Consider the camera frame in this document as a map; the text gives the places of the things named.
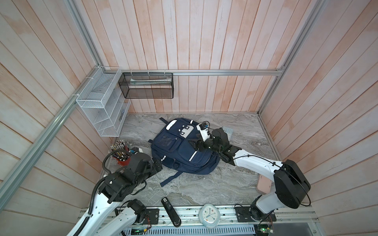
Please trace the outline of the navy blue student backpack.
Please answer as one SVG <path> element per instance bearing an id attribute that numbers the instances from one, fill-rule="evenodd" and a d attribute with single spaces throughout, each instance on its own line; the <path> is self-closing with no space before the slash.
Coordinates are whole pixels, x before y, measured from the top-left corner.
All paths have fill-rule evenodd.
<path id="1" fill-rule="evenodd" d="M 167 121 L 160 120 L 165 124 L 164 128 L 152 140 L 152 157 L 161 161 L 162 165 L 176 170 L 177 173 L 160 185 L 163 187 L 182 173 L 195 175 L 208 175 L 218 165 L 219 154 L 208 148 L 199 150 L 194 148 L 193 143 L 202 140 L 199 123 L 186 118 L 175 118 Z"/>

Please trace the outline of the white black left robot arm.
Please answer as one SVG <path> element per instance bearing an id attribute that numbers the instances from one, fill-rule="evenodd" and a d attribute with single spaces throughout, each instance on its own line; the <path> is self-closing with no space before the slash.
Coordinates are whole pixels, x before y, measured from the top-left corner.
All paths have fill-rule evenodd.
<path id="1" fill-rule="evenodd" d="M 161 160 L 138 152 L 131 155 L 129 164 L 100 179 L 95 185 L 89 207 L 68 233 L 69 236 L 117 236 L 134 223 L 142 223 L 146 207 L 134 199 L 113 220 L 102 226 L 110 213 L 131 195 L 136 187 L 162 170 Z"/>

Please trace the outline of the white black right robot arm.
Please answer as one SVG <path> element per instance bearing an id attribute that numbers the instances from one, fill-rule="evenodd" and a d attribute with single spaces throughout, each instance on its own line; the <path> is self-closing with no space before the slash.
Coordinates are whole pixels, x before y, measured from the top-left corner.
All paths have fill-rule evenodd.
<path id="1" fill-rule="evenodd" d="M 311 185 L 294 161 L 267 159 L 231 145 L 222 128 L 209 131 L 209 126 L 205 124 L 196 127 L 201 139 L 195 142 L 195 149 L 212 150 L 223 162 L 252 170 L 274 183 L 270 193 L 257 197 L 251 204 L 250 213 L 254 220 L 262 220 L 282 207 L 297 209 L 308 197 Z"/>

